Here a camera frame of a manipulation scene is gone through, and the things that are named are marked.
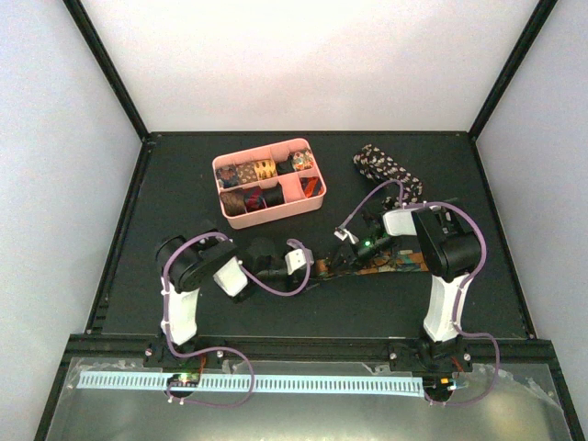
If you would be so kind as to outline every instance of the led light strip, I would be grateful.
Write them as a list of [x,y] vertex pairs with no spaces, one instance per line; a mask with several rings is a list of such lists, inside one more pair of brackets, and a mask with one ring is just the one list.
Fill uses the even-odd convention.
[[[165,390],[174,374],[157,372],[101,372],[80,374],[78,389]],[[249,375],[204,374],[197,387],[172,390],[247,392]],[[256,393],[308,393],[346,395],[400,395],[423,398],[423,379],[403,377],[345,377],[303,375],[256,375]]]

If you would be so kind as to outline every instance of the cable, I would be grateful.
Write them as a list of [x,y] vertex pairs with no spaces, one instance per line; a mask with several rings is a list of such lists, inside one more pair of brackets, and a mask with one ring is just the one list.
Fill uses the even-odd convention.
[[465,277],[458,287],[458,294],[456,296],[456,300],[453,304],[453,311],[451,312],[451,321],[453,322],[453,327],[458,332],[458,334],[462,335],[465,338],[486,338],[492,342],[494,346],[494,354],[496,356],[496,367],[494,369],[494,376],[492,377],[492,383],[488,387],[486,391],[484,391],[481,395],[476,398],[472,398],[471,400],[463,401],[463,402],[441,402],[433,400],[426,392],[424,393],[424,397],[427,401],[431,404],[438,404],[442,406],[450,406],[450,407],[467,407],[471,404],[475,404],[486,398],[490,392],[496,386],[496,381],[498,380],[498,371],[500,370],[500,347],[498,346],[498,342],[496,338],[492,334],[489,333],[466,333],[461,329],[458,325],[458,311],[459,311],[459,302],[461,301],[461,296],[463,295],[463,288],[471,281],[475,276],[477,276],[481,269],[484,267],[486,263],[486,257],[488,256],[488,248],[486,246],[486,241],[484,240],[484,236],[481,232],[480,227],[478,224],[472,219],[468,213],[459,209],[455,205],[448,204],[446,202],[425,202],[424,204],[412,204],[412,205],[404,205],[402,209],[421,209],[421,208],[430,208],[430,207],[445,207],[446,209],[451,209],[455,211],[459,216],[461,216],[471,227],[480,242],[481,247],[481,257],[478,265],[476,268],[467,276]]
[[194,243],[197,243],[197,242],[209,239],[209,238],[217,238],[217,239],[222,239],[225,241],[229,239],[227,236],[225,236],[221,232],[207,232],[205,234],[200,234],[199,236],[196,236],[196,237],[190,239],[189,241],[184,243],[182,246],[180,246],[177,250],[175,250],[175,252],[170,256],[170,258],[165,263],[164,273],[162,274],[162,279],[163,279],[163,285],[164,285],[164,293],[163,293],[164,294],[164,326],[165,326],[165,340],[167,342],[167,347],[169,348],[169,351],[172,353],[172,355],[174,355],[178,358],[191,358],[192,356],[202,356],[202,355],[207,354],[209,352],[217,352],[217,351],[229,352],[231,354],[235,354],[235,355],[239,356],[240,358],[242,358],[243,361],[245,362],[245,364],[247,365],[247,367],[249,368],[249,372],[251,374],[251,384],[249,385],[249,390],[247,391],[247,393],[245,393],[244,397],[242,397],[239,401],[236,401],[236,402],[233,402],[230,404],[216,404],[213,402],[206,402],[206,401],[200,401],[200,400],[186,400],[183,398],[180,399],[180,398],[174,397],[171,393],[171,387],[172,387],[171,384],[167,388],[166,394],[167,394],[167,397],[169,398],[170,402],[171,401],[179,401],[180,404],[183,404],[185,402],[188,404],[199,404],[199,405],[211,407],[214,409],[233,409],[235,407],[239,407],[240,405],[242,405],[243,403],[248,401],[251,398],[253,391],[254,391],[255,373],[254,373],[254,368],[251,365],[251,362],[249,361],[249,358],[247,358],[245,356],[245,354],[238,351],[237,349],[233,349],[231,347],[226,347],[226,346],[207,347],[206,349],[201,349],[199,351],[190,352],[188,354],[179,353],[174,348],[174,343],[172,342],[172,337],[171,337],[172,331],[171,331],[171,327],[169,324],[169,296],[171,295],[170,283],[169,283],[169,268],[172,266],[172,263],[177,259],[177,257],[179,255],[181,255],[184,252],[184,250],[186,250],[189,246],[193,245]]
[[266,285],[261,280],[259,280],[257,277],[255,277],[253,274],[251,274],[249,271],[247,271],[247,269],[245,269],[243,266],[241,266],[241,270],[254,283],[259,285],[261,288],[265,289],[267,292],[271,292],[272,294],[276,294],[277,296],[280,296],[280,297],[292,297],[292,296],[295,296],[296,294],[299,294],[300,292],[302,292],[306,288],[306,285],[309,283],[309,279],[311,278],[311,257],[309,255],[309,253],[307,252],[306,248],[304,247],[304,245],[302,244],[302,242],[299,242],[296,239],[288,239],[287,244],[293,248],[302,250],[304,252],[304,256],[306,257],[306,259],[305,259],[306,260],[306,274],[304,275],[304,279],[302,280],[302,283],[300,283],[300,286],[297,287],[296,289],[294,289],[293,291],[283,292],[283,291],[278,291],[276,289],[273,289],[273,288],[269,287],[268,285]]
[[354,209],[351,214],[349,216],[347,216],[347,219],[345,219],[343,221],[343,223],[339,226],[339,228],[343,229],[347,226],[347,224],[353,219],[353,217],[357,214],[358,211],[361,210],[361,208],[364,206],[364,204],[366,202],[368,202],[368,199],[370,199],[372,196],[374,196],[378,190],[380,190],[381,188],[385,187],[385,186],[389,186],[390,184],[398,184],[398,187],[400,188],[400,193],[398,195],[398,201],[400,204],[402,204],[402,197],[404,196],[404,184],[402,183],[402,181],[399,181],[398,179],[390,179],[386,182],[382,182],[379,186],[377,186],[376,188],[374,188],[373,190],[371,190],[367,196],[365,198],[363,198],[363,200],[361,202],[359,202],[359,205],[356,207],[356,209]]

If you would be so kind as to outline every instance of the black rod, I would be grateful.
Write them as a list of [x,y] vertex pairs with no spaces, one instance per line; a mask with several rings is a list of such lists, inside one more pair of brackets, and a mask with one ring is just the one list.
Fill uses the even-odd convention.
[[508,57],[508,60],[506,60],[500,75],[498,75],[490,94],[486,98],[486,101],[484,101],[484,105],[481,107],[478,117],[476,117],[471,129],[469,129],[469,136],[474,141],[480,136],[481,131],[490,119],[500,98],[503,97],[504,91],[511,83],[511,80],[516,74],[516,70],[525,59],[526,53],[529,52],[529,49],[533,45],[533,41],[535,41],[535,38],[539,35],[539,31],[547,21],[551,10],[556,3],[558,3],[558,0],[539,0],[537,3],[533,14],[526,22],[523,33],[518,38],[518,41]]
[[110,60],[110,56],[108,55],[104,44],[102,44],[102,40],[98,36],[96,28],[94,28],[89,15],[87,15],[85,12],[81,0],[63,0],[63,2],[70,11],[73,21],[80,29],[80,32],[82,32],[85,42],[90,48],[90,51],[92,51],[94,54],[100,69],[102,69],[102,72],[110,83],[112,90],[114,90],[115,95],[119,99],[120,105],[129,117],[131,124],[135,128],[135,131],[139,135],[139,139],[141,141],[146,140],[149,136],[149,131],[145,127],[145,124],[139,115],[139,111],[132,102],[132,99],[130,99],[129,92],[127,92],[127,88],[122,83],[119,73],[114,67],[114,63],[112,60]]

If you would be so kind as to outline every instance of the rolled fabric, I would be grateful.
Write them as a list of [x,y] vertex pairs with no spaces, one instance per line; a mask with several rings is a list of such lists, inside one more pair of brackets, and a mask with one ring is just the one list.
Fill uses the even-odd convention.
[[255,172],[254,163],[245,163],[237,165],[237,175],[239,176],[240,184],[249,184],[257,182],[257,173]]
[[276,163],[273,159],[264,159],[262,161],[255,161],[255,174],[257,179],[269,179],[270,177],[277,176]]
[[225,191],[219,194],[219,198],[227,216],[239,216],[247,212],[242,190]]
[[[360,174],[367,179],[381,184],[390,179],[398,179],[404,184],[404,197],[402,202],[415,203],[421,201],[423,195],[423,183],[413,176],[404,167],[400,166],[390,156],[385,154],[378,147],[371,144],[366,145],[353,157]],[[386,209],[399,207],[398,198],[388,197],[384,200],[383,206]]]
[[294,152],[290,155],[290,161],[292,162],[292,167],[297,172],[314,167],[314,156],[312,156],[309,149]]
[[277,175],[287,175],[288,173],[294,173],[294,167],[292,166],[292,160],[288,159],[287,161],[282,161],[281,163],[276,163],[276,170]]
[[282,205],[285,203],[284,191],[279,182],[275,187],[264,190],[264,200],[266,201],[266,206],[268,207],[275,207],[276,205]]
[[243,191],[243,198],[247,212],[258,211],[266,207],[266,201],[264,200],[264,194],[261,187],[251,187]]
[[237,169],[234,165],[226,165],[216,170],[217,180],[220,188],[231,188],[239,185]]
[[301,177],[300,185],[302,186],[304,196],[307,198],[319,196],[324,192],[322,181],[319,177]]

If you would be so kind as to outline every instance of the pink plastic container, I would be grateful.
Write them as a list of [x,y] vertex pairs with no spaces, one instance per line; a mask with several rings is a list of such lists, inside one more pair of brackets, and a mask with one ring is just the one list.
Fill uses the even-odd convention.
[[[214,158],[214,161],[212,161],[212,173],[214,174],[218,168],[226,165],[239,165],[250,161],[262,161],[268,158],[273,159],[276,163],[281,163],[286,161],[291,153],[310,148],[311,147],[306,140],[297,138],[295,140],[264,145],[262,147],[255,147],[254,149],[243,150],[236,153],[224,154],[223,156],[217,156]],[[301,177],[318,177],[321,179],[323,192],[318,196],[306,198],[302,191],[302,185],[300,184]],[[316,158],[313,168],[302,170],[300,172],[288,173],[287,175],[271,177],[269,179],[262,179],[260,181],[243,184],[237,187],[226,189],[221,188],[216,176],[214,179],[217,183],[217,191],[219,194],[224,191],[233,191],[238,188],[245,189],[256,186],[260,186],[263,189],[271,188],[275,187],[278,182],[282,186],[284,192],[284,204],[260,209],[239,216],[228,216],[224,210],[224,206],[219,201],[222,215],[227,218],[227,221],[235,230],[319,209],[322,205],[324,195],[327,193],[327,186],[324,184],[324,179],[322,179],[321,171],[316,163]]]

